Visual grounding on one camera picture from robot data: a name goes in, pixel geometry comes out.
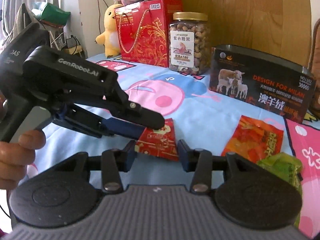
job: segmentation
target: blue bedsheet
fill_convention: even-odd
[[[289,143],[283,117],[209,91],[209,75],[184,76],[161,67],[137,63],[128,64],[117,59],[107,61],[102,54],[89,58],[89,60],[117,71],[118,81],[122,89],[129,94],[131,101],[158,111],[165,118],[172,118],[176,139],[184,139],[191,148],[203,148],[211,151],[213,155],[220,155],[233,135],[240,116],[246,115],[264,120],[284,130],[281,151],[288,154],[294,153],[292,144]],[[87,106],[84,108],[104,118],[110,117],[109,112],[103,109]],[[307,118],[309,121],[304,121],[305,124],[320,128],[320,122],[315,117],[308,115]],[[92,138],[54,124],[46,127],[44,132],[47,144],[36,152],[34,166],[29,169],[33,171],[33,174],[42,172],[77,152],[84,151],[90,156],[96,156],[101,155],[106,149],[121,149],[129,142],[129,139],[120,136]],[[311,168],[317,167],[316,161]],[[130,172],[121,174],[125,187],[128,184],[184,184],[188,187],[192,176],[193,174],[185,173],[179,163],[144,154],[138,155]],[[314,187],[318,187],[316,192],[320,192],[319,178],[313,176],[311,179]],[[222,182],[221,172],[214,172],[213,187],[217,187]],[[92,172],[90,183],[95,187],[101,186],[100,172]],[[320,230],[318,214],[314,215],[308,210],[301,214],[306,217],[307,221],[301,222],[306,224],[302,226],[302,230],[310,236],[314,236]]]

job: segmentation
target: green snack bag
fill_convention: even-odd
[[[34,2],[31,11],[35,14],[37,20],[59,28],[67,24],[71,14],[48,2]]]
[[[257,165],[294,186],[302,197],[302,187],[298,177],[298,173],[302,170],[302,162],[298,158],[286,153],[278,153],[258,161]],[[300,214],[294,225],[298,227],[299,222]]]

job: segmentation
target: finger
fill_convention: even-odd
[[[32,130],[19,137],[19,144],[30,150],[41,149],[45,145],[45,134],[43,131]]]
[[[25,149],[17,143],[0,142],[0,162],[25,166],[35,161],[34,150]]]
[[[18,186],[18,181],[9,179],[0,179],[0,189],[13,190]]]
[[[27,174],[26,166],[10,165],[0,162],[0,178],[14,181],[22,180]]]

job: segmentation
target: jar label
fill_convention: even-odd
[[[171,64],[194,67],[194,32],[170,31]]]

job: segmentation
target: gift box handle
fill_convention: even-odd
[[[119,21],[118,36],[119,36],[120,45],[121,45],[121,47],[122,47],[122,49],[124,50],[125,53],[127,53],[127,54],[130,53],[130,52],[133,50],[134,46],[136,46],[136,43],[137,43],[137,41],[138,41],[138,38],[139,38],[139,35],[140,35],[140,32],[141,32],[141,29],[142,29],[142,27],[141,27],[142,22],[143,22],[143,20],[144,20],[144,18],[145,18],[145,16],[146,16],[146,13],[149,12],[149,11],[150,11],[150,9],[147,9],[147,10],[145,10],[145,11],[143,12],[142,18],[141,18],[140,23],[139,23],[139,26],[138,26],[138,31],[137,31],[136,37],[135,37],[134,42],[133,42],[133,45],[132,45],[132,47],[130,48],[129,51],[127,51],[127,50],[125,49],[125,47],[124,47],[124,45],[123,45],[123,42],[122,42],[122,37],[121,37],[121,22],[122,22],[122,18],[123,18],[124,13],[121,14],[121,16],[120,16],[120,21]]]

